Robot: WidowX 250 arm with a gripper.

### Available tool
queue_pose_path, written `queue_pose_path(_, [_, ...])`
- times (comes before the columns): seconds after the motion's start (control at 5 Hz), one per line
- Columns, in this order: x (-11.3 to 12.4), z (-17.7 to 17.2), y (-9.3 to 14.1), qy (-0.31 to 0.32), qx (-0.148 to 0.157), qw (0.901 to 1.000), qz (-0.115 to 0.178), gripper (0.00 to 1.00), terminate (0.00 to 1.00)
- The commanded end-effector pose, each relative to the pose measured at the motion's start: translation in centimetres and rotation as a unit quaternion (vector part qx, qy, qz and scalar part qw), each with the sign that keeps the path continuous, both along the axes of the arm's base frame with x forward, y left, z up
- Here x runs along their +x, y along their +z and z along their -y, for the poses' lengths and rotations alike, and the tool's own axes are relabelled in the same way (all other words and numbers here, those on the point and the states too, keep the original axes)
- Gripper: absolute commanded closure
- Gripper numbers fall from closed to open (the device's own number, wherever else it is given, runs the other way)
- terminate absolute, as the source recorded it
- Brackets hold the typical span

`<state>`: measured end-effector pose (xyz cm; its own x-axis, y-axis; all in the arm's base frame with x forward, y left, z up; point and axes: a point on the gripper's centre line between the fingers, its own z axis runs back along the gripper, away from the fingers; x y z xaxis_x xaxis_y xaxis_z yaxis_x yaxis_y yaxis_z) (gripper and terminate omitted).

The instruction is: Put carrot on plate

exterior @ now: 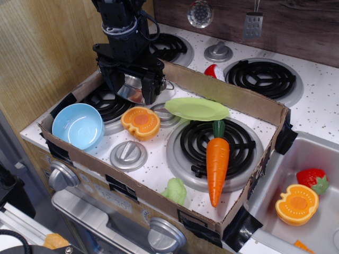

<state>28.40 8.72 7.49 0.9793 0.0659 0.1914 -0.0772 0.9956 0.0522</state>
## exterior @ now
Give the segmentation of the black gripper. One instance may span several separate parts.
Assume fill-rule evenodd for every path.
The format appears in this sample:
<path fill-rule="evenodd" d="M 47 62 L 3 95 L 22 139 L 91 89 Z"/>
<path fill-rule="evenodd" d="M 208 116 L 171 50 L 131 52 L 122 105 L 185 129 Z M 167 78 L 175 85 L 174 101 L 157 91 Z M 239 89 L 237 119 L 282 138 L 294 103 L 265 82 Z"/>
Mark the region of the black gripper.
<path fill-rule="evenodd" d="M 103 25 L 108 43 L 95 44 L 97 64 L 109 89 L 117 93 L 125 83 L 125 75 L 141 79 L 141 91 L 146 105 L 153 104 L 166 88 L 164 63 L 150 53 L 149 45 L 155 34 L 147 25 L 121 28 Z"/>

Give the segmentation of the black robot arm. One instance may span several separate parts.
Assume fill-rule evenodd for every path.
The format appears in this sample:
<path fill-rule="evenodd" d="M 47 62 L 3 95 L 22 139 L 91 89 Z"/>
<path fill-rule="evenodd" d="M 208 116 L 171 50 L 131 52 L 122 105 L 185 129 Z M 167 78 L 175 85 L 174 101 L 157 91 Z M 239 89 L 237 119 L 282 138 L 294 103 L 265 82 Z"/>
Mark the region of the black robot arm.
<path fill-rule="evenodd" d="M 142 103 L 153 104 L 165 88 L 164 63 L 150 51 L 150 44 L 160 33 L 150 34 L 148 22 L 155 19 L 146 13 L 144 1 L 93 1 L 102 18 L 102 31 L 108 43 L 97 43 L 97 65 L 110 90 L 118 94 L 126 78 L 140 80 Z"/>

